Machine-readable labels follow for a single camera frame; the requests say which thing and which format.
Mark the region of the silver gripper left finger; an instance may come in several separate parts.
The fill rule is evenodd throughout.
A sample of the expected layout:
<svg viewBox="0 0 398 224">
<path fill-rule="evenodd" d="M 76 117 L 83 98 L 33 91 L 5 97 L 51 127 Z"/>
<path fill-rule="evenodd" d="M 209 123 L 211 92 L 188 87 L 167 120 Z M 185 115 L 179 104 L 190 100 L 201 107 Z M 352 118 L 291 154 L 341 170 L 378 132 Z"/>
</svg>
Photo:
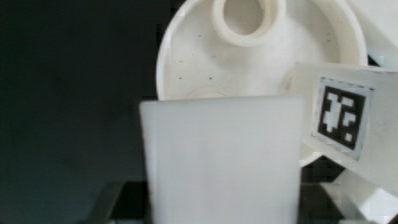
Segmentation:
<svg viewBox="0 0 398 224">
<path fill-rule="evenodd" d="M 147 182 L 110 182 L 97 195 L 87 224 L 151 224 Z"/>
</svg>

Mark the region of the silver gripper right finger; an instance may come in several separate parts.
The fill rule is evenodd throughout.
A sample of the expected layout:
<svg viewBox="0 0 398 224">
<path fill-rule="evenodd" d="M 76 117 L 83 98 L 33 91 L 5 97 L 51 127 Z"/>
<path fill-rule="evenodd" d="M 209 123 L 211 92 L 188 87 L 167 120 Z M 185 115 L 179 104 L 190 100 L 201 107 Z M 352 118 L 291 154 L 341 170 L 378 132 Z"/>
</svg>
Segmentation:
<svg viewBox="0 0 398 224">
<path fill-rule="evenodd" d="M 339 224 L 343 219 L 343 213 L 321 185 L 302 183 L 296 224 Z"/>
</svg>

